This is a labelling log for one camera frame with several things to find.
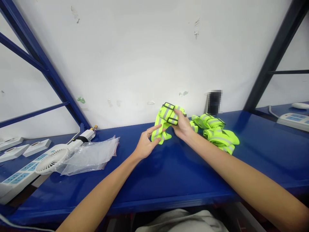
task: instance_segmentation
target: fan grille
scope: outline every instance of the fan grille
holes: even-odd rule
[[[53,153],[46,156],[41,163],[35,168],[35,172],[38,174],[49,174],[55,171],[57,166],[59,166],[60,161],[65,159],[69,154],[69,149],[62,148],[54,151]]]

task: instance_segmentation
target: gray cloth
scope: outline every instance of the gray cloth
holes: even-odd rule
[[[222,222],[202,210],[190,214],[183,209],[175,209],[161,214],[148,225],[137,228],[136,232],[228,232]]]

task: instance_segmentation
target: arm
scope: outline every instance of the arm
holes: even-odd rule
[[[218,149],[195,133],[189,120],[175,110],[179,119],[176,135],[198,153],[246,202],[281,231],[307,231],[309,209],[279,184]]]
[[[153,131],[160,127],[161,125],[157,125],[142,133],[135,151],[78,204],[57,229],[58,232],[96,230],[135,166],[159,144],[160,138],[150,142],[149,137]]]

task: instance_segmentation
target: white computer mouse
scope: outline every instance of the white computer mouse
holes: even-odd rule
[[[298,108],[298,109],[309,109],[309,104],[306,104],[306,103],[293,103],[292,106],[294,108]]]

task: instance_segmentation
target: black strap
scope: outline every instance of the black strap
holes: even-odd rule
[[[76,138],[76,140],[77,139],[82,140],[83,142],[89,142],[88,139],[86,139],[86,137],[84,137],[84,136],[79,136],[79,137]]]

